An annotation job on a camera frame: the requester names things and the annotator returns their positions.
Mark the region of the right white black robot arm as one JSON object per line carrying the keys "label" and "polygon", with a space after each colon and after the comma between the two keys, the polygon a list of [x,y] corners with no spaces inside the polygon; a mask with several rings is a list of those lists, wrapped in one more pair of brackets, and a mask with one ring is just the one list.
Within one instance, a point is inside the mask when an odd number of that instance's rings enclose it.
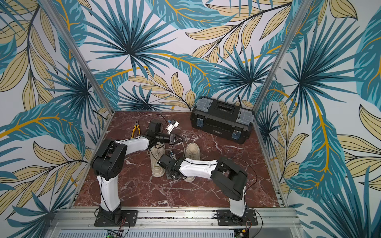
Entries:
{"label": "right white black robot arm", "polygon": [[198,161],[190,158],[174,159],[163,155],[157,164],[164,168],[174,180],[188,177],[209,179],[229,198],[230,213],[243,217],[246,212],[245,191],[248,174],[228,158],[212,161]]}

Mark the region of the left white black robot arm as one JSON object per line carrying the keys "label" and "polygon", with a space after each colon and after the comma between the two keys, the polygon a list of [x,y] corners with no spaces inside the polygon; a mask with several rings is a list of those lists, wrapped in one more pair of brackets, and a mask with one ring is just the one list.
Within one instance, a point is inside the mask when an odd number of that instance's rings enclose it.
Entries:
{"label": "left white black robot arm", "polygon": [[91,167],[97,176],[101,205],[99,206],[99,219],[105,218],[116,225],[122,218],[122,207],[118,195],[118,176],[122,171],[125,157],[129,154],[153,148],[157,143],[176,143],[176,134],[172,130],[179,123],[169,121],[166,130],[161,132],[162,123],[150,122],[145,134],[122,140],[104,139],[91,161]]}

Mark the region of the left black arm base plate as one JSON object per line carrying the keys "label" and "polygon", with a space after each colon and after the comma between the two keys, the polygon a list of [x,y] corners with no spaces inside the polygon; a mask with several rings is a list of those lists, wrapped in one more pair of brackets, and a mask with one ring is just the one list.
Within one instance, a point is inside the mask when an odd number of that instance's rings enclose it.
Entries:
{"label": "left black arm base plate", "polygon": [[121,227],[123,225],[134,227],[137,222],[137,210],[116,210],[109,212],[102,210],[97,214],[94,226],[95,227]]}

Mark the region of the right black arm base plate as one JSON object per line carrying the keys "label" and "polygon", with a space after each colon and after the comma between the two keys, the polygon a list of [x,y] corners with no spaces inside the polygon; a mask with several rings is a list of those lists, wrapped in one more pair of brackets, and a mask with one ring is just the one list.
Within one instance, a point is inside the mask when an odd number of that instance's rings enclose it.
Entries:
{"label": "right black arm base plate", "polygon": [[231,213],[230,210],[223,209],[217,210],[213,215],[214,219],[217,219],[219,226],[257,226],[258,220],[255,210],[247,209],[243,217],[239,217]]}

